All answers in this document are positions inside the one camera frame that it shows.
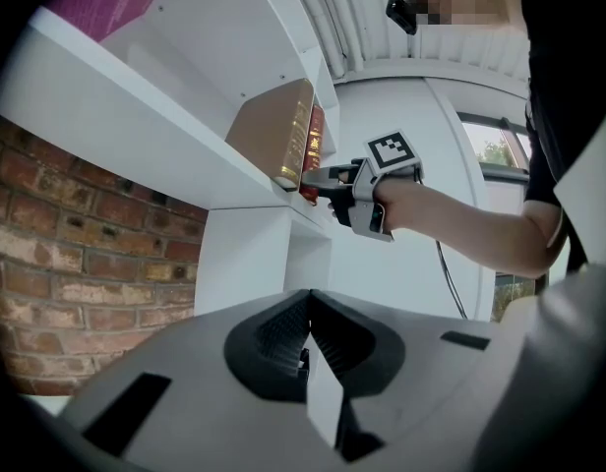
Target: white shelf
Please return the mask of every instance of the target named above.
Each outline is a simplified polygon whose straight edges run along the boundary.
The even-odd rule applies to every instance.
[[[325,109],[325,134],[332,135],[331,143],[333,147],[323,147],[323,153],[333,153],[337,151],[340,135],[340,105],[334,105]]]
[[[0,114],[83,159],[200,207],[282,206],[273,182],[207,126],[46,10],[0,82]]]
[[[195,314],[284,290],[327,289],[331,255],[326,230],[289,207],[212,211],[198,264]]]
[[[102,43],[40,9],[2,77],[0,114],[192,205],[287,206],[320,226],[318,208],[223,139],[245,99],[308,77],[331,107],[323,152],[335,152],[326,73],[299,0],[154,0]]]

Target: white wall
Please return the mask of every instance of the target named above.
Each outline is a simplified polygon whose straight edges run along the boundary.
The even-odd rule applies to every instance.
[[[340,148],[334,161],[364,154],[362,142],[401,128],[425,165],[426,185],[488,209],[486,187],[471,144],[452,106],[420,79],[354,83],[337,88]],[[385,244],[334,226],[330,289],[380,304],[439,316],[457,310],[433,240],[397,231]],[[454,283],[470,317],[488,320],[493,271],[444,247]]]
[[[524,127],[526,125],[524,98],[478,84],[447,79],[429,79],[428,82],[447,97],[456,112],[467,112],[494,119],[506,117],[515,124]]]

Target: person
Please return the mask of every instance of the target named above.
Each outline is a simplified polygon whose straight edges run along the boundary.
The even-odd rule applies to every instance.
[[[416,182],[389,178],[375,191],[387,211],[385,227],[412,229],[483,266],[529,278],[548,271],[570,236],[568,269],[580,268],[582,246],[553,189],[606,114],[606,50],[594,47],[597,53],[583,72],[576,69],[572,48],[574,31],[576,41],[605,41],[606,0],[593,0],[596,21],[581,8],[568,8],[568,0],[406,1],[417,13],[428,13],[430,23],[512,26],[527,33],[532,157],[519,215],[484,211]]]

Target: black slot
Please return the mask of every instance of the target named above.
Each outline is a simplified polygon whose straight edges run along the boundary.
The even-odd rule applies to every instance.
[[[91,423],[83,436],[107,453],[121,456],[170,383],[170,378],[141,374]]]
[[[441,336],[441,339],[453,344],[459,344],[460,346],[466,346],[467,348],[473,348],[474,350],[484,351],[489,346],[491,339],[486,337],[478,337],[477,335],[463,334],[462,332],[446,332]]]

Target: brick wall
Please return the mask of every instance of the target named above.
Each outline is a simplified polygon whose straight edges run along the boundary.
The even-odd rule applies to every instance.
[[[192,316],[206,219],[0,118],[0,349],[18,389],[72,393]]]

